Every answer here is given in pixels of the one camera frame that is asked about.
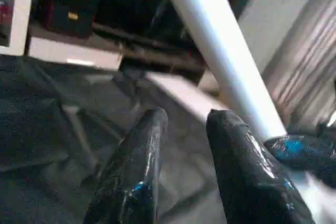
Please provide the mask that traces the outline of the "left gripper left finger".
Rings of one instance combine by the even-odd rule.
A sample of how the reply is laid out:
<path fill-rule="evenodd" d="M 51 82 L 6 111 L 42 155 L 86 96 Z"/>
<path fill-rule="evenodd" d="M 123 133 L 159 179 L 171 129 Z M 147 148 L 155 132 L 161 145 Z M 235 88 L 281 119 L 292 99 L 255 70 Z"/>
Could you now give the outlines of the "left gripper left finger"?
<path fill-rule="evenodd" d="M 107 161 L 84 223 L 156 223 L 167 113 L 146 110 Z"/>

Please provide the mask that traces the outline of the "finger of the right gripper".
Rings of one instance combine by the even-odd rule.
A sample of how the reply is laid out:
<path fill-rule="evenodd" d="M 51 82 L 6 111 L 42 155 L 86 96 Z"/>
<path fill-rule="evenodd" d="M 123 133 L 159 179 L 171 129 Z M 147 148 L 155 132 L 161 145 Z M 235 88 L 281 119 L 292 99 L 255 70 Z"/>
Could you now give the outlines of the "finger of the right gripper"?
<path fill-rule="evenodd" d="M 335 139 L 311 135 L 286 135 L 264 142 L 265 148 L 285 166 L 308 171 L 335 188 Z"/>

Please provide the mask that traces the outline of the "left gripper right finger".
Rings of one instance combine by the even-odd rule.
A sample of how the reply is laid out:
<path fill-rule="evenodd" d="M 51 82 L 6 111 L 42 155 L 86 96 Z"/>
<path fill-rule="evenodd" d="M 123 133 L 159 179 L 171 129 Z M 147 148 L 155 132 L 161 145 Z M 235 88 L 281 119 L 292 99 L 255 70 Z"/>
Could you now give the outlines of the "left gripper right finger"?
<path fill-rule="evenodd" d="M 206 132 L 227 223 L 314 223 L 284 167 L 238 115 L 212 109 Z"/>

